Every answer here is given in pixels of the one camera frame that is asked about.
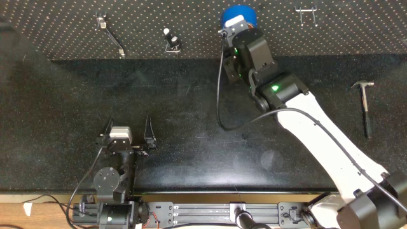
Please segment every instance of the blue round object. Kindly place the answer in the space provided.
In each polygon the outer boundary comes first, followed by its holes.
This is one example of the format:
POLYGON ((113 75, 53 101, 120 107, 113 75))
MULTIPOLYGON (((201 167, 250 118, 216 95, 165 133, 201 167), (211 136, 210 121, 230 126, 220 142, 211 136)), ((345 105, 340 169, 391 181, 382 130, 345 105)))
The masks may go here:
POLYGON ((248 24, 257 27, 256 12, 248 6, 232 6, 226 9, 222 15, 222 27, 225 22, 239 15, 242 15, 248 24))

